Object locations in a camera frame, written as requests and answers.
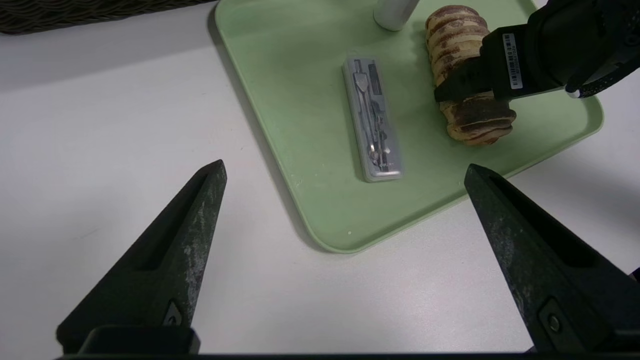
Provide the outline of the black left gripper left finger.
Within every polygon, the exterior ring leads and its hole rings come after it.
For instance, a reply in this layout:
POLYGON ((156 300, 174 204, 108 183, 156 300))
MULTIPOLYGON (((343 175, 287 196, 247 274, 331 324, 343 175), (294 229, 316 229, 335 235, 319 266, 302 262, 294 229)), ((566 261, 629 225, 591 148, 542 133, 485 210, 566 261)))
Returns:
POLYGON ((201 167, 55 331, 64 353, 198 353, 192 329, 226 189, 201 167))

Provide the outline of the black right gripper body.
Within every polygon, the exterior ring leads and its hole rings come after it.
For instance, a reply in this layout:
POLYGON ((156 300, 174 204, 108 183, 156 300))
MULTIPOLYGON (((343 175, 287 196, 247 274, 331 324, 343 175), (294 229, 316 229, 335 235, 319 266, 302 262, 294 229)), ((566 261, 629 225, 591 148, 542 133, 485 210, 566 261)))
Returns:
POLYGON ((493 92, 516 100, 551 91, 597 95, 639 68, 637 0, 549 0, 526 23, 484 37, 482 58, 498 58, 493 92))

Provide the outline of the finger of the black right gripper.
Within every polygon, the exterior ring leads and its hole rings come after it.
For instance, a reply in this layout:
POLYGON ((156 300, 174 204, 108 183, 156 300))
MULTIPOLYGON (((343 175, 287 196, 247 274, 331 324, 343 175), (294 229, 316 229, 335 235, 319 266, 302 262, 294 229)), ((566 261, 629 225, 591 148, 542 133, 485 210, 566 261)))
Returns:
POLYGON ((499 84, 501 60, 498 57, 471 57, 462 61, 452 69, 446 79, 434 90, 434 100, 462 101, 472 96, 490 92, 494 93, 499 84))

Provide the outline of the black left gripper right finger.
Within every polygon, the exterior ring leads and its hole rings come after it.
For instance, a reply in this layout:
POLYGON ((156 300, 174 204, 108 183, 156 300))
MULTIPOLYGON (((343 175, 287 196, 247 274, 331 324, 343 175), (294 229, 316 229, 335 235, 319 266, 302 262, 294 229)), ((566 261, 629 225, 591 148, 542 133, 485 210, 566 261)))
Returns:
POLYGON ((638 353, 637 280, 493 170, 464 186, 538 353, 638 353))

